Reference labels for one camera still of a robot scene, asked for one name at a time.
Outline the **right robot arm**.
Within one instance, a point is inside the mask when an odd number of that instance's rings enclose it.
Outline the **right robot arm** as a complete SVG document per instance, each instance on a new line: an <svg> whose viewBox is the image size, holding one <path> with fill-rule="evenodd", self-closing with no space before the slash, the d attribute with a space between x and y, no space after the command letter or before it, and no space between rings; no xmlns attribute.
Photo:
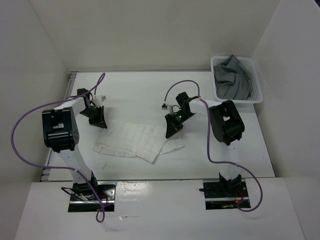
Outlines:
<svg viewBox="0 0 320 240"><path fill-rule="evenodd" d="M217 165L230 165L219 173L218 188L223 196L231 196L241 185L242 176L238 170L231 171L239 165L239 141L245 131L240 114L231 100L224 102L206 101L199 96L189 97L186 92L178 94L175 98L179 110L170 111L165 115L166 133L165 138L169 139L183 129L183 123L195 114L207 117L207 158ZM212 160L210 157L210 136L213 134L215 139L222 146L223 159Z"/></svg>

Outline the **white pleated skirt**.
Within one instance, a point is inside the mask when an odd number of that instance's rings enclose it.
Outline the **white pleated skirt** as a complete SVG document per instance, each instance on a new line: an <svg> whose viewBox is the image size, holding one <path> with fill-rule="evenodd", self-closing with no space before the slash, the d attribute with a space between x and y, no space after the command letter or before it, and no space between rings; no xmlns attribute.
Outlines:
<svg viewBox="0 0 320 240"><path fill-rule="evenodd" d="M139 158L153 164L159 155L179 151L185 147L179 135L165 138L162 124L143 124L110 121L99 135L93 151L101 155Z"/></svg>

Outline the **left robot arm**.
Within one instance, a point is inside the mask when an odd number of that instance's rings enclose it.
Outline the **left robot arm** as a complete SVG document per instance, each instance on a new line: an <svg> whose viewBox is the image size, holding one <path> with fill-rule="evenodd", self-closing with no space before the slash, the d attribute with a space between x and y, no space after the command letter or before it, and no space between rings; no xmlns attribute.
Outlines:
<svg viewBox="0 0 320 240"><path fill-rule="evenodd" d="M104 95L94 95L85 88L77 90L77 99L62 103L62 105L42 112L43 140L47 147L62 158L70 168L73 179L73 191L85 196L88 200L98 197L100 188L92 170L86 165L78 143L80 133L76 123L76 116L81 114L88 118L91 126L106 129L103 102Z"/></svg>

